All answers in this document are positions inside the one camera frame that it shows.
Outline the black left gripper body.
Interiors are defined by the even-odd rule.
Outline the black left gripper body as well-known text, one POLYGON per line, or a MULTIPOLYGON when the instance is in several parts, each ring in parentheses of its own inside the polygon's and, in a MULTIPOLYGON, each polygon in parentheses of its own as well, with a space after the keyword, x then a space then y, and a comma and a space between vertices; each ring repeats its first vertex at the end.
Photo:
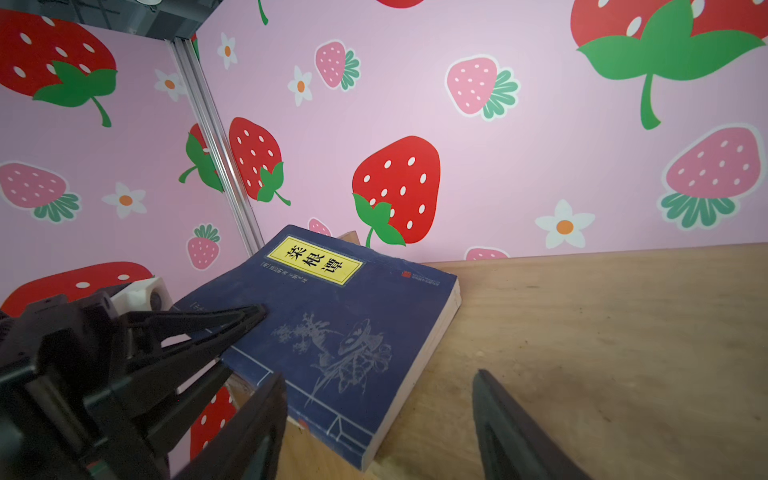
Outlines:
POLYGON ((167 479, 168 457, 111 439, 85 405, 108 386, 118 312, 109 295, 54 296, 1 315, 4 479, 167 479))

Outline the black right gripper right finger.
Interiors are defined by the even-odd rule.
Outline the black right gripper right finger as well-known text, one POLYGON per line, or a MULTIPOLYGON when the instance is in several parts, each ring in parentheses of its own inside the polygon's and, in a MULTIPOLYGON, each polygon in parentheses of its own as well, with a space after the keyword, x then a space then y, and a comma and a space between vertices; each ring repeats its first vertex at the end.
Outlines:
POLYGON ((487 479, 590 479, 487 370, 473 378, 472 406, 487 479))

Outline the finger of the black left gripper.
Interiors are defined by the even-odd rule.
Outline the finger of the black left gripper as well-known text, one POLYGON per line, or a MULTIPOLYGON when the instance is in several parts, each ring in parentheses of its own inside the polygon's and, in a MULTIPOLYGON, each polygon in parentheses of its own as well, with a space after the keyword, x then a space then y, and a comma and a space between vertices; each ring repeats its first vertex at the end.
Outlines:
POLYGON ((156 455, 165 455, 175 447, 232 373, 218 362, 180 394, 172 391, 147 414, 146 440, 156 455))
POLYGON ((263 320, 262 304, 214 312, 129 312, 126 373, 149 384, 182 384, 263 320))

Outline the navy book yellow label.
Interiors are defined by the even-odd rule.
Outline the navy book yellow label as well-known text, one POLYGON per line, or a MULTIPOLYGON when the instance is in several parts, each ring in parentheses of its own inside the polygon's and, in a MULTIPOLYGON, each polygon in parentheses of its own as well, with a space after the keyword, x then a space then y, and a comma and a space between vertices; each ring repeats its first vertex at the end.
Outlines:
POLYGON ((295 225, 178 300, 183 312, 261 304, 223 355, 259 386, 287 384, 289 417, 366 470, 455 317, 458 278, 295 225))

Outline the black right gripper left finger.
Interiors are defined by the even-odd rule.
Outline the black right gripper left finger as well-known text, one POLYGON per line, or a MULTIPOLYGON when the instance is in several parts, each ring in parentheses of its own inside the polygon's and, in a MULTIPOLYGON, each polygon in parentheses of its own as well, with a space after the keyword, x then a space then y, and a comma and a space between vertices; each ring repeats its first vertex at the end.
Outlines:
POLYGON ((287 423, 286 382, 271 376, 237 409, 221 387, 190 427, 190 462, 178 479, 274 479, 287 423))

